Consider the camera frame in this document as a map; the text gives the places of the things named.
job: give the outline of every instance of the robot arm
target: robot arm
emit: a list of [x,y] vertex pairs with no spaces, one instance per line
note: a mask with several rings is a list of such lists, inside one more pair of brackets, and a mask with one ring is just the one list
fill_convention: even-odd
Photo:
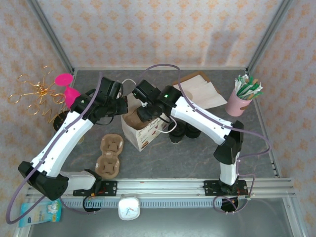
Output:
[[[65,191],[90,190],[97,186],[100,180],[97,174],[91,170],[82,172],[61,172],[61,168],[73,150],[79,139],[103,117],[113,117],[128,112],[126,96],[118,97],[121,83],[102,78],[99,92],[92,106],[83,117],[64,132],[57,140],[53,149],[48,153],[45,162],[35,171],[28,183],[51,200],[56,200]],[[71,105],[71,111],[48,145],[31,162],[23,161],[18,169],[26,177],[33,169],[42,162],[41,159],[55,138],[72,123],[89,104],[91,90],[76,98]]]
[[[238,179],[236,174],[236,160],[239,156],[243,142],[243,133],[232,131],[217,125],[199,113],[196,113],[188,105],[181,92],[173,86],[167,86],[160,92],[147,81],[140,82],[133,91],[134,96],[147,104],[139,107],[137,114],[141,121],[152,120],[162,113],[181,119],[200,131],[204,132],[218,145],[214,157],[220,162],[220,185],[227,194],[233,193]],[[195,108],[225,126],[243,129],[243,124],[236,121],[234,124],[216,117],[210,112],[200,108],[191,102]]]

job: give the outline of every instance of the pink cup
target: pink cup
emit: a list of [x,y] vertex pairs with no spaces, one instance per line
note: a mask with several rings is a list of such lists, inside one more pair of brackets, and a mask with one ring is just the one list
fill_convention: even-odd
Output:
[[59,86],[65,86],[65,102],[67,107],[70,109],[71,105],[74,103],[76,98],[81,95],[79,91],[76,89],[73,89],[72,87],[69,87],[69,84],[73,81],[73,75],[70,73],[61,74],[58,77],[56,77],[55,82]]
[[231,96],[228,99],[228,102],[225,106],[226,112],[234,117],[238,117],[242,115],[242,113],[245,111],[245,109],[248,107],[248,105],[251,103],[251,100],[242,100],[240,99],[235,92],[235,89],[233,90]]

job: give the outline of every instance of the black container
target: black container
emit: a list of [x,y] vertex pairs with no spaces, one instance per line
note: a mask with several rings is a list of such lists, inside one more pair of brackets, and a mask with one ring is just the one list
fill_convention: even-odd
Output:
[[[174,127],[174,122],[169,124],[168,131]],[[172,143],[179,143],[186,134],[186,126],[184,123],[177,121],[177,127],[169,133],[169,138]]]
[[191,124],[186,123],[186,136],[189,138],[197,138],[201,134],[201,131]]

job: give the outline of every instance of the white clock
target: white clock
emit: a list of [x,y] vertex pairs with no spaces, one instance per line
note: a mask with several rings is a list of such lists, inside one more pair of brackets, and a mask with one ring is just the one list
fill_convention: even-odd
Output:
[[134,220],[140,214],[140,201],[135,197],[124,197],[118,202],[118,216],[124,221]]

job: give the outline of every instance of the gray marble surface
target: gray marble surface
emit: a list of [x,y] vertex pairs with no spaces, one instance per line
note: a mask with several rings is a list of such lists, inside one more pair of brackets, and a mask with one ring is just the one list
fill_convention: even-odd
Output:
[[[193,73],[195,70],[183,70],[181,76]],[[139,75],[142,71],[103,71],[105,77],[123,81],[131,78],[140,82]],[[234,79],[243,74],[239,70],[204,70],[212,83],[220,90],[223,97],[228,100],[233,88]],[[74,88],[82,93],[95,88],[99,71],[78,71]],[[152,70],[144,79],[163,89],[166,85],[177,80],[176,70]],[[124,93],[130,93],[134,84],[130,81],[124,83]],[[236,119],[244,124],[246,130],[262,134],[255,106],[253,103],[242,116],[235,118],[228,115],[224,106],[209,110],[216,116],[235,122]],[[124,138],[123,152],[120,154],[120,169],[117,178],[218,178],[220,175],[219,162],[213,153],[217,145],[205,134],[197,139],[184,137],[179,144],[172,144],[168,134],[160,134],[143,151],[139,152],[124,137],[120,117],[115,117],[108,126],[95,125],[84,136],[84,142],[77,145],[66,162],[63,171],[94,170],[96,160],[101,155],[100,143],[104,135],[116,133]],[[263,151],[265,142],[260,138],[244,135],[241,154]],[[269,155],[245,158],[240,162],[240,174],[255,173],[257,177],[274,177]]]

